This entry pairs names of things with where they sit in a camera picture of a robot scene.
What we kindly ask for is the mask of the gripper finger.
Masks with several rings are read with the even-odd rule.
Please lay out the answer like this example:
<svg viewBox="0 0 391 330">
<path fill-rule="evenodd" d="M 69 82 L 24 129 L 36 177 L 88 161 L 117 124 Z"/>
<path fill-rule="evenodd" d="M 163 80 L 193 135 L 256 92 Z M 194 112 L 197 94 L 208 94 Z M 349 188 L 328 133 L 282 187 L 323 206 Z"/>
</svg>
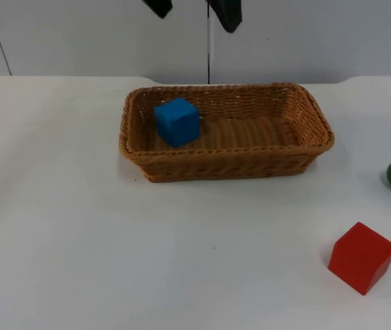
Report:
<svg viewBox="0 0 391 330">
<path fill-rule="evenodd" d="M 143 0 L 143 2 L 160 18 L 164 19 L 172 10 L 171 0 Z"/>
<path fill-rule="evenodd" d="M 209 0 L 208 4 L 213 9 L 224 30 L 234 33 L 243 21 L 241 0 Z"/>
</svg>

